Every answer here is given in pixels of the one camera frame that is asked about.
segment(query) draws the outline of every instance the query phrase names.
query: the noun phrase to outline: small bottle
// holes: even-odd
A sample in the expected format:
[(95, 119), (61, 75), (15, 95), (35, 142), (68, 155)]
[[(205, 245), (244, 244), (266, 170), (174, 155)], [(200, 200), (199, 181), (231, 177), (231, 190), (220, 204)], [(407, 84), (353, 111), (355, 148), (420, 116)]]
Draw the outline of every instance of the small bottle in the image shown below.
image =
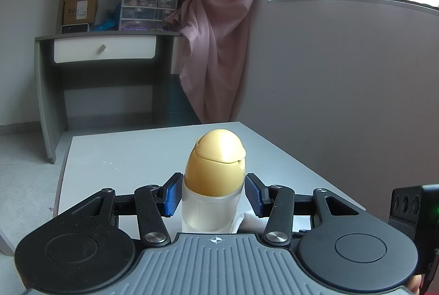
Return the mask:
[(182, 231), (230, 233), (245, 177), (245, 150), (229, 130), (197, 140), (182, 183)]

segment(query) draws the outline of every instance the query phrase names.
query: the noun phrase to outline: white drawer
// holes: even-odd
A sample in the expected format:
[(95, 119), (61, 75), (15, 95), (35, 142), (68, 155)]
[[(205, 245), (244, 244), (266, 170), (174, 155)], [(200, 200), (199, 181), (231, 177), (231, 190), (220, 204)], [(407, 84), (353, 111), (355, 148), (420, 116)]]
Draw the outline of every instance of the white drawer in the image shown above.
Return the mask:
[(151, 59), (155, 56), (155, 35), (101, 35), (58, 38), (54, 41), (56, 63)]

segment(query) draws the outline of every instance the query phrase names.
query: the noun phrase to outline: yellow bottle cap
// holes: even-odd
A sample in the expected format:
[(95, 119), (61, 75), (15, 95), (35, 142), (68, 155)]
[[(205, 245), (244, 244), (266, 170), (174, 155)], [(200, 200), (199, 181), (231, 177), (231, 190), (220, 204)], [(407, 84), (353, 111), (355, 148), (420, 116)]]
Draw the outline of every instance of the yellow bottle cap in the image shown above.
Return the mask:
[(184, 175), (188, 189), (204, 196), (226, 196), (244, 182), (245, 149), (229, 130), (216, 129), (197, 140)]

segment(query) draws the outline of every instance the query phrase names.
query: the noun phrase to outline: white label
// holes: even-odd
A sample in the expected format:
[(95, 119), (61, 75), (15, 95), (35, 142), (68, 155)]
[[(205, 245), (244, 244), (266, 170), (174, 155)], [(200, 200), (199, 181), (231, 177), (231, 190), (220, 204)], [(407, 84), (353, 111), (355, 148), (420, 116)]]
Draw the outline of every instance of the white label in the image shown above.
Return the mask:
[(87, 18), (87, 0), (81, 0), (76, 3), (76, 20)]

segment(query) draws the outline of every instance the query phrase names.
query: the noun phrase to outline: cardboard box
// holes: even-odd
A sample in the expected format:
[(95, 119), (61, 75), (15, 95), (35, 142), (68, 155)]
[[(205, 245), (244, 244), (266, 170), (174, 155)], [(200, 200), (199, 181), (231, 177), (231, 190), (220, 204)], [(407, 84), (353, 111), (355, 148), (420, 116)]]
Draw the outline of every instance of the cardboard box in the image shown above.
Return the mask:
[(97, 0), (64, 0), (64, 25), (93, 24)]

